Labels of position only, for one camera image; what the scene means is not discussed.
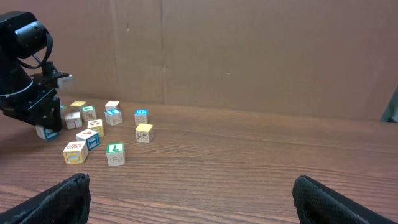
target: brown surface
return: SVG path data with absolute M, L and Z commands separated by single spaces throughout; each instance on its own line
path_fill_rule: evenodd
M 71 103 L 72 99 L 62 98 Z M 86 100 L 104 119 L 104 100 Z M 245 111 L 122 102 L 82 165 L 51 142 L 0 117 L 0 212 L 77 173 L 90 175 L 89 223 L 297 223 L 292 187 L 309 175 L 398 222 L 398 126 Z M 134 110 L 149 109 L 155 137 L 137 143 Z M 108 167 L 106 146 L 124 142 L 127 164 Z
M 12 9 L 49 29 L 76 96 L 380 119 L 398 84 L 396 0 L 0 2 Z

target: brown backdrop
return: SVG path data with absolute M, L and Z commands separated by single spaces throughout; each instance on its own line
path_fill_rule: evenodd
M 71 95 L 379 119 L 398 84 L 395 0 L 15 0 L 0 10 L 44 23 Z

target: cube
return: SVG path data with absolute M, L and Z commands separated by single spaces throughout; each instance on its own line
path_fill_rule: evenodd
M 99 144 L 100 144 L 99 134 L 90 129 L 86 129 L 86 130 L 76 134 L 76 140 L 86 142 L 87 149 L 89 151 L 91 151 L 95 147 L 99 146 Z
M 106 158 L 108 158 L 109 166 L 120 166 L 126 163 L 126 159 L 124 157 L 124 143 L 114 143 L 108 144 L 108 148 L 106 150 Z
M 61 120 L 62 122 L 65 122 L 65 117 L 68 114 L 68 108 L 65 105 L 61 105 Z
M 94 106 L 85 106 L 82 109 L 83 113 L 83 121 L 93 121 L 97 119 L 97 114 L 95 113 L 95 107 Z
M 148 110 L 136 110 L 134 115 L 136 125 L 148 123 Z
M 68 113 L 65 120 L 67 122 L 68 129 L 80 128 L 82 126 L 80 112 Z
M 150 143 L 150 141 L 154 137 L 153 127 L 154 126 L 151 124 L 140 124 L 136 128 L 137 142 Z
M 43 126 L 40 125 L 35 125 L 35 128 L 37 135 L 44 140 L 51 140 L 60 135 L 58 131 L 53 131 L 51 129 L 44 128 Z
M 88 155 L 86 142 L 70 142 L 63 150 L 63 157 L 67 164 L 82 164 Z
M 111 110 L 111 109 L 118 109 L 120 110 L 120 102 L 119 101 L 109 101 L 105 104 L 105 110 Z
M 86 102 L 84 101 L 75 101 L 70 105 L 70 112 L 80 112 L 81 116 L 81 109 L 86 106 Z
M 105 111 L 105 120 L 110 125 L 117 125 L 122 123 L 122 112 L 118 109 L 111 109 Z
M 104 127 L 101 119 L 87 122 L 87 128 L 97 132 L 100 137 L 104 137 Z

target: brown wall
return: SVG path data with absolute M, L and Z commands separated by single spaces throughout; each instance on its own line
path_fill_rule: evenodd
M 379 119 L 398 84 L 398 1 L 36 0 L 68 94 Z

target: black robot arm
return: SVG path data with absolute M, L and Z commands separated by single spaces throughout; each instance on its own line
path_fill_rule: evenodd
M 62 129 L 60 100 L 55 95 L 59 81 L 70 78 L 48 62 L 53 39 L 47 29 L 30 12 L 8 12 L 0 15 L 0 109 L 3 114 L 31 125 L 54 131 Z M 35 53 L 46 47 L 42 60 Z M 33 56 L 37 66 L 19 59 Z M 42 72 L 28 76 L 21 67 Z

